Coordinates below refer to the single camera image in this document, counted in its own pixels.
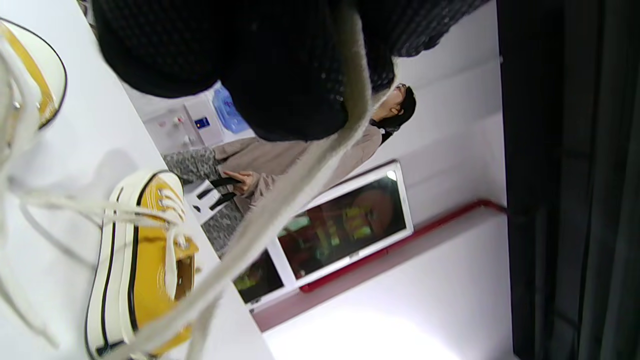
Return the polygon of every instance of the blue water bottle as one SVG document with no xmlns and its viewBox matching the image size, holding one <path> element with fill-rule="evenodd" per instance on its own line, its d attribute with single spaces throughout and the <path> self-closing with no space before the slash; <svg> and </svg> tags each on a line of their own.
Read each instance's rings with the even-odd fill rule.
<svg viewBox="0 0 640 360">
<path fill-rule="evenodd" d="M 249 130 L 249 125 L 247 125 L 242 116 L 240 116 L 240 113 L 236 110 L 234 101 L 231 99 L 231 94 L 220 83 L 218 83 L 214 89 L 212 103 L 225 129 L 234 134 Z"/>
</svg>

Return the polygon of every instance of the black mesh garment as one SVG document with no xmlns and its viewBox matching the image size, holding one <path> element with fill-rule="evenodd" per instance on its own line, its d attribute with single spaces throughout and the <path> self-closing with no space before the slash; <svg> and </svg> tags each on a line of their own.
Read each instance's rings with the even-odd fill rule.
<svg viewBox="0 0 640 360">
<path fill-rule="evenodd" d="M 105 60 L 133 88 L 193 95 L 217 80 L 266 140 L 317 140 L 344 126 L 344 75 L 332 12 L 342 0 L 94 0 Z M 436 46 L 488 0 L 360 0 L 373 92 L 392 56 Z"/>
</svg>

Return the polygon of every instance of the painting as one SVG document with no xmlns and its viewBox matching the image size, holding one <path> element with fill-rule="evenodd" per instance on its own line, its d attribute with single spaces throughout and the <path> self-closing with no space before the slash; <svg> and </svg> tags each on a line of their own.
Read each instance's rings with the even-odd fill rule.
<svg viewBox="0 0 640 360">
<path fill-rule="evenodd" d="M 248 304 L 277 301 L 412 232 L 400 164 L 393 161 L 317 197 L 234 284 Z"/>
</svg>

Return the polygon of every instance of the black bag strap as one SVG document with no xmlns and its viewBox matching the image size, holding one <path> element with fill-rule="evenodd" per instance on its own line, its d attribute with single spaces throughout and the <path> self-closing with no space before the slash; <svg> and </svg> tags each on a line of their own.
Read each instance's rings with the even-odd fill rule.
<svg viewBox="0 0 640 360">
<path fill-rule="evenodd" d="M 198 200 L 200 200 L 203 197 L 207 196 L 207 194 L 212 192 L 215 188 L 221 188 L 223 186 L 239 184 L 240 180 L 236 180 L 233 177 L 221 177 L 219 179 L 209 180 L 209 182 L 211 183 L 211 185 L 213 185 L 213 188 L 206 189 L 205 191 L 203 191 L 203 192 L 199 193 L 198 195 L 196 195 Z M 222 194 L 222 196 L 213 205 L 209 206 L 209 209 L 213 210 L 213 209 L 217 208 L 218 206 L 223 205 L 224 203 L 233 200 L 235 197 L 236 197 L 235 193 L 232 193 L 232 192 L 224 193 L 224 194 Z"/>
</svg>

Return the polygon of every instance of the white shoelace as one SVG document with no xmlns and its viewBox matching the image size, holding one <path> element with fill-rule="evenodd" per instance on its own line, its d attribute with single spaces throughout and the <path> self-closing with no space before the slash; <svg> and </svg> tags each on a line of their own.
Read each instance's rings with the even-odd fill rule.
<svg viewBox="0 0 640 360">
<path fill-rule="evenodd" d="M 8 58 L 2 61 L 0 71 L 10 74 L 27 74 L 24 68 L 21 68 L 21 60 L 10 48 L 5 39 L 0 38 L 0 46 L 3 47 L 3 54 Z M 53 347 L 58 347 L 58 340 L 53 336 L 52 332 L 46 326 L 42 316 L 38 314 L 31 305 L 31 301 L 22 289 L 17 277 L 14 276 L 11 269 L 11 259 L 6 253 L 7 245 L 7 224 L 5 214 L 5 199 L 8 191 L 9 171 L 16 159 L 31 147 L 33 138 L 35 137 L 40 125 L 40 116 L 36 107 L 39 99 L 38 94 L 33 91 L 24 91 L 26 88 L 33 89 L 35 83 L 27 76 L 16 79 L 16 85 L 21 91 L 20 119 L 26 121 L 18 121 L 15 129 L 12 130 L 10 121 L 16 113 L 10 113 L 8 116 L 0 117 L 0 299 L 13 311 L 13 313 L 22 320 L 22 322 L 31 329 L 35 334 L 43 337 Z"/>
<path fill-rule="evenodd" d="M 346 76 L 344 102 L 349 113 L 346 126 L 336 135 L 313 143 L 302 159 L 247 214 L 225 257 L 189 296 L 171 312 L 140 329 L 134 341 L 114 349 L 103 360 L 126 360 L 129 354 L 151 352 L 189 323 L 193 324 L 194 333 L 186 360 L 201 359 L 215 303 L 224 287 L 260 255 L 291 217 L 322 191 L 342 155 L 362 136 L 373 113 L 372 104 L 377 105 L 388 92 L 372 100 L 362 25 L 353 5 L 343 4 L 336 20 Z"/>
<path fill-rule="evenodd" d="M 73 210 L 85 215 L 92 215 L 108 222 L 126 222 L 145 227 L 162 227 L 166 229 L 166 256 L 164 259 L 164 287 L 173 300 L 178 286 L 178 270 L 175 258 L 175 245 L 185 249 L 187 241 L 184 229 L 184 206 L 182 201 L 171 191 L 160 190 L 160 205 L 166 211 L 154 211 L 137 206 L 128 206 L 117 202 L 83 202 L 69 197 L 60 197 L 50 193 L 31 193 L 21 196 L 26 204 L 41 208 L 61 208 Z M 106 210 L 115 211 L 116 215 L 105 214 Z"/>
</svg>

